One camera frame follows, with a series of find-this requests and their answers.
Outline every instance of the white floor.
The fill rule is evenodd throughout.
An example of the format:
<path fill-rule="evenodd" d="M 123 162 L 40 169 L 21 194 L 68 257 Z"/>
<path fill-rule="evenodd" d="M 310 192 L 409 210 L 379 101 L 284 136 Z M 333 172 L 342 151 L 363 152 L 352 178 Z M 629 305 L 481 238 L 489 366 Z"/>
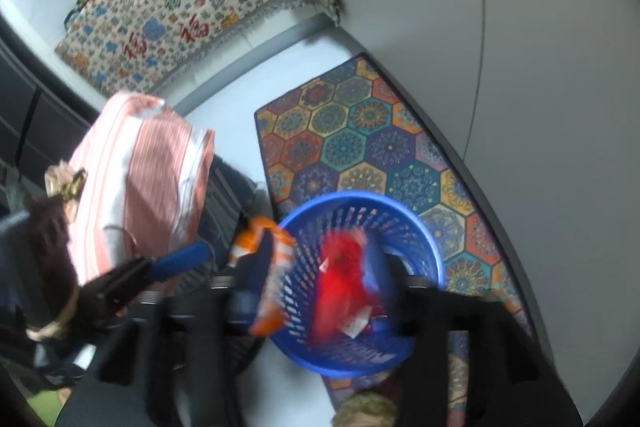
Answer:
<path fill-rule="evenodd" d="M 266 186 L 255 111 L 361 51 L 342 30 L 326 30 L 244 74 L 186 119 L 215 130 L 216 153 Z M 291 362 L 270 341 L 239 378 L 239 392 L 248 427 L 328 427 L 334 415 L 321 377 Z"/>

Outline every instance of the white tag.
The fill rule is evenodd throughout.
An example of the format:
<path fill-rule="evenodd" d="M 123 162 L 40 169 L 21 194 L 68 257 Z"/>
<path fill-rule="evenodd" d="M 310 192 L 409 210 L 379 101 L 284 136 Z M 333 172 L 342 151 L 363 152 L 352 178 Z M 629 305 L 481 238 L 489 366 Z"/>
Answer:
<path fill-rule="evenodd" d="M 94 344 L 85 344 L 85 346 L 80 350 L 78 356 L 74 360 L 74 363 L 80 368 L 86 371 L 89 364 L 94 359 L 95 355 L 95 346 Z"/>
<path fill-rule="evenodd" d="M 340 331 L 348 337 L 355 339 L 362 330 L 369 324 L 369 318 L 371 317 L 371 306 L 365 306 L 361 309 L 350 322 L 340 328 Z"/>

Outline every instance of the hexagon patterned mat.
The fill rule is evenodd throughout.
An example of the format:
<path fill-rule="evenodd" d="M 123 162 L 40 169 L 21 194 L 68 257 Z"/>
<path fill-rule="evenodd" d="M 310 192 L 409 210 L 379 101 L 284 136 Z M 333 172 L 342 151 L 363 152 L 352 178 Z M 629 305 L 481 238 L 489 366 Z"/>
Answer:
<path fill-rule="evenodd" d="M 276 219 L 336 190 L 371 190 L 412 209 L 440 247 L 449 291 L 491 289 L 524 328 L 530 320 L 504 256 L 449 160 L 385 75 L 357 55 L 255 113 Z M 449 426 L 461 425 L 466 334 L 450 336 Z M 388 375 L 326 380 L 337 407 Z"/>

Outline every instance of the striped pillow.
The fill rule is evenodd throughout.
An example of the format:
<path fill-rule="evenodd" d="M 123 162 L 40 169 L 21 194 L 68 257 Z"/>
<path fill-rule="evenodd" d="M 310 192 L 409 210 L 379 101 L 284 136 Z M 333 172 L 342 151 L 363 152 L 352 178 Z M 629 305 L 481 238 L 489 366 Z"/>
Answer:
<path fill-rule="evenodd" d="M 107 102 L 69 162 L 87 172 L 69 225 L 80 285 L 134 255 L 162 257 L 194 241 L 213 137 L 152 96 L 119 92 Z"/>

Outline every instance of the blue plastic basket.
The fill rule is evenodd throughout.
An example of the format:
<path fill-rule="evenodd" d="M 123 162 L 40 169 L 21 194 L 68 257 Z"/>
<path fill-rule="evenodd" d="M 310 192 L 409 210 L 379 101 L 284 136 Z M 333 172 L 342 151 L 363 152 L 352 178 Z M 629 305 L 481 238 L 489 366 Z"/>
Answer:
<path fill-rule="evenodd" d="M 395 336 L 389 328 L 341 335 L 329 345 L 309 346 L 313 320 L 319 252 L 328 230 L 364 227 L 376 230 L 382 249 L 399 255 L 411 275 L 424 275 L 444 286 L 444 269 L 436 242 L 418 217 L 397 201 L 373 192 L 344 190 L 299 206 L 280 224 L 296 240 L 294 261 L 285 277 L 282 304 L 289 320 L 273 342 L 290 359 L 315 373 L 332 378 L 373 375 L 398 366 L 412 352 L 414 342 Z"/>

